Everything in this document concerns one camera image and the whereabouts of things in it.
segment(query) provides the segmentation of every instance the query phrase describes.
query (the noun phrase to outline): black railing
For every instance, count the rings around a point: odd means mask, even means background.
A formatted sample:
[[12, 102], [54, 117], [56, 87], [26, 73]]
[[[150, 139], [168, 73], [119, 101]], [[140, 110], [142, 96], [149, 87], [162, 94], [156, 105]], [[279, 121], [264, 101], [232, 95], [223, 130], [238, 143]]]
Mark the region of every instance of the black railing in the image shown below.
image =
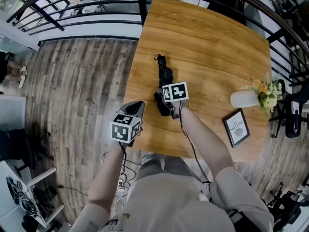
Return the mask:
[[[25, 3], [19, 10], [17, 10], [8, 20], [7, 22], [10, 23], [13, 21], [15, 18], [19, 18], [21, 14], [28, 8], [31, 7], [34, 12], [28, 14], [27, 16], [24, 16], [21, 18], [19, 21], [14, 22], [14, 25], [17, 26], [19, 29], [22, 29], [25, 32], [28, 31], [33, 31], [34, 29], [38, 29], [33, 32], [29, 32], [29, 35], [34, 35], [40, 32], [52, 30], [52, 29], [59, 29], [59, 30], [65, 30], [65, 27], [68, 26], [75, 26], [75, 25], [82, 25], [82, 24], [94, 24], [94, 23], [124, 23], [124, 24], [144, 24], [145, 19], [147, 17], [147, 4], [151, 4], [151, 1], [147, 0], [98, 0], [98, 1], [93, 1], [93, 2], [88, 2], [88, 3], [82, 3], [82, 4], [77, 4], [73, 6], [66, 7], [61, 10], [57, 10], [51, 13], [47, 13], [44, 11], [44, 9], [48, 8], [49, 6], [53, 6], [58, 2], [61, 1], [68, 1], [68, 0], [57, 0], [54, 1], [42, 8], [38, 8], [36, 6], [36, 2], [39, 0], [30, 0], [27, 3]], [[282, 69], [285, 73], [288, 74], [288, 77], [283, 74], [281, 71], [278, 69], [272, 67], [272, 70], [275, 71], [276, 73], [280, 74], [284, 79], [286, 79], [290, 84], [290, 86], [297, 86], [301, 85], [306, 81], [308, 78], [306, 77], [306, 74], [309, 74], [309, 69], [307, 68], [306, 65], [306, 59], [309, 59], [309, 50], [306, 48], [304, 45], [303, 41], [301, 38], [298, 36], [298, 34], [293, 30], [293, 28], [286, 22], [284, 19], [281, 17], [280, 14], [275, 13], [272, 11], [269, 7], [267, 7], [264, 3], [262, 3], [260, 0], [242, 0], [249, 5], [253, 6], [254, 8], [258, 9], [259, 11], [263, 12], [266, 14], [269, 18], [271, 18], [276, 24], [278, 24], [281, 29], [278, 30], [277, 32], [272, 32], [265, 26], [263, 26], [260, 22], [246, 16], [243, 11], [237, 10], [235, 7], [230, 7], [224, 3], [224, 1], [216, 1], [216, 0], [202, 0], [209, 2], [211, 4], [215, 4], [216, 6], [219, 6], [221, 8], [224, 8], [226, 11], [230, 11], [234, 15], [237, 15], [239, 18], [242, 18], [243, 20], [247, 20], [253, 24], [255, 24], [257, 27], [262, 29], [264, 32], [268, 33], [270, 36], [267, 38], [270, 44], [270, 49], [273, 50], [275, 53], [277, 53], [288, 65], [291, 66], [291, 70], [287, 69], [284, 65], [282, 65], [277, 59], [271, 58], [272, 62], [275, 63], [280, 69]], [[118, 12], [118, 11], [101, 11], [101, 12], [93, 12], [93, 13], [86, 13], [86, 14], [76, 14], [76, 15], [71, 15], [67, 17], [62, 17], [59, 19], [53, 19], [51, 15], [57, 14], [64, 12], [66, 10], [71, 10], [71, 9], [78, 9], [82, 8], [85, 6], [89, 5], [104, 5], [104, 4], [120, 4], [120, 3], [126, 3], [126, 4], [138, 4], [139, 5], [139, 13], [137, 12]], [[34, 15], [36, 13], [39, 13], [41, 16], [25, 23], [24, 25], [20, 25], [22, 21], [24, 21], [26, 18], [30, 17], [31, 15]], [[72, 18], [78, 18], [78, 17], [84, 17], [84, 16], [91, 16], [91, 15], [121, 15], [121, 14], [127, 14], [127, 15], [140, 15], [140, 21], [130, 21], [130, 20], [96, 20], [96, 21], [79, 21], [79, 22], [73, 22], [73, 23], [67, 23], [67, 24], [60, 24], [59, 22], [67, 19], [72, 19]], [[26, 28], [26, 26], [30, 25], [33, 22], [40, 21], [42, 19], [45, 19], [47, 22], [44, 22], [39, 25], [35, 25], [31, 28]], [[49, 28], [43, 28], [39, 29], [39, 27], [46, 26], [49, 24], [53, 24], [53, 27]], [[294, 43], [295, 49], [296, 46], [299, 46], [299, 49], [301, 49], [302, 54], [303, 54], [303, 59], [298, 55], [295, 50], [291, 49], [291, 47], [285, 43], [281, 37], [284, 36], [288, 38], [289, 40], [292, 40]], [[290, 53], [291, 57], [285, 56], [283, 53], [278, 51], [275, 47], [271, 45], [274, 41], [278, 41], [281, 43]]]
[[[286, 22], [287, 25], [294, 28], [297, 26], [298, 34], [301, 35], [303, 45], [309, 49], [309, 41], [308, 37], [306, 36], [306, 31], [302, 27], [302, 22], [299, 20], [299, 17], [296, 13], [299, 13], [300, 16], [306, 18], [306, 13], [302, 10], [300, 4], [297, 0], [272, 0], [274, 8]], [[292, 69], [292, 74], [289, 75], [289, 78], [295, 79], [297, 77], [304, 78], [305, 76], [309, 75], [309, 68], [307, 66], [307, 61], [309, 60], [309, 56], [307, 55], [304, 48], [299, 47], [298, 43], [295, 42], [293, 38], [289, 38], [288, 35], [285, 35], [284, 31], [279, 33], [279, 36], [285, 36], [286, 40], [288, 41], [289, 46], [294, 46], [295, 49], [293, 50], [292, 54], [292, 61], [293, 59], [296, 60], [296, 64], [298, 68]]]

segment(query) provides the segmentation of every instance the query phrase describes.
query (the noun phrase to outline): wooden floor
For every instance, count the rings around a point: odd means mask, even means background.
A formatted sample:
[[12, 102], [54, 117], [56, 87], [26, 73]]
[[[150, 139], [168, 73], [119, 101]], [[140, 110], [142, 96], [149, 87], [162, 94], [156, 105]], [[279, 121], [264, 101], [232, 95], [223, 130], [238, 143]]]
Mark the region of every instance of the wooden floor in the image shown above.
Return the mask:
[[[136, 46], [136, 41], [118, 39], [51, 41], [43, 43], [37, 53], [15, 57], [18, 63], [28, 66], [25, 86], [18, 90], [15, 84], [4, 82], [8, 87], [4, 94], [27, 97], [28, 131], [37, 122], [42, 132], [52, 134], [49, 151], [55, 161], [42, 161], [37, 169], [39, 173], [57, 167], [56, 174], [43, 182], [45, 186], [64, 185], [86, 193], [102, 155], [108, 152], [106, 131], [112, 114], [123, 102]], [[269, 191], [276, 190], [281, 181], [286, 191], [295, 190], [309, 173], [306, 125], [298, 138], [286, 138], [281, 130], [278, 138], [272, 139], [276, 125], [269, 123], [257, 162], [236, 163], [244, 178], [266, 200], [270, 199]], [[139, 162], [140, 152], [129, 151], [128, 159]], [[138, 168], [130, 163], [128, 167]], [[58, 192], [55, 203], [63, 203], [65, 208], [57, 219], [73, 223], [86, 197], [70, 189]]]

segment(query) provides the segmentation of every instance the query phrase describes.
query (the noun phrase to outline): picture frame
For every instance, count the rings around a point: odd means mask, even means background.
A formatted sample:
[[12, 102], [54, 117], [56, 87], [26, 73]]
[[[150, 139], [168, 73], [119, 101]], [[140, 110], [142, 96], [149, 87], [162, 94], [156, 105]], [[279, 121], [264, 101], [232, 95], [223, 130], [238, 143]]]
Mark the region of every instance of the picture frame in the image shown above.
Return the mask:
[[250, 136], [248, 125], [241, 108], [222, 119], [233, 148]]

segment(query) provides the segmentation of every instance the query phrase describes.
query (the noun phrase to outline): yellow flower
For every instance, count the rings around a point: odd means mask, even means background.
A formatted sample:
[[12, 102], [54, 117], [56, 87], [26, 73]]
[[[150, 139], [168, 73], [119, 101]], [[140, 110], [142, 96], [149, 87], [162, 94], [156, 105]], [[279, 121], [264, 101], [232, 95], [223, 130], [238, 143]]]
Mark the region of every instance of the yellow flower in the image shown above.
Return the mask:
[[273, 108], [275, 105], [277, 105], [277, 99], [276, 98], [266, 100], [265, 107]]
[[266, 86], [264, 83], [262, 83], [262, 84], [260, 85], [259, 89], [260, 89], [261, 92], [264, 92], [264, 93], [267, 92], [267, 86]]
[[261, 85], [261, 81], [257, 79], [255, 79], [252, 83], [252, 87], [255, 87], [255, 88], [259, 88], [260, 85]]

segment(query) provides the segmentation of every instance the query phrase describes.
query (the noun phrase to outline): person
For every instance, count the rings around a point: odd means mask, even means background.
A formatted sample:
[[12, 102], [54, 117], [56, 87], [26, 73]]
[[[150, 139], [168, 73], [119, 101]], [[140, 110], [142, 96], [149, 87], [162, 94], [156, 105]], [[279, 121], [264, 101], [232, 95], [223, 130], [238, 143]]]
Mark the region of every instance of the person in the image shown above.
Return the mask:
[[19, 69], [21, 72], [25, 72], [27, 70], [27, 67], [20, 66], [14, 61], [7, 60], [6, 54], [4, 52], [0, 52], [0, 83], [2, 83], [4, 80], [8, 80], [11, 82], [18, 82], [18, 87], [22, 88], [24, 86], [26, 76], [21, 75], [21, 77], [13, 74], [8, 74], [8, 68], [11, 67], [13, 69]]
[[200, 191], [203, 184], [181, 158], [149, 154], [143, 158], [121, 213], [110, 219], [124, 157], [119, 142], [113, 142], [104, 165], [90, 184], [88, 203], [70, 232], [231, 232], [235, 227], [227, 212], [233, 209], [260, 231], [273, 230], [273, 216], [234, 169], [224, 142], [187, 106], [180, 108], [179, 101], [173, 106], [212, 173], [210, 191], [214, 204]]

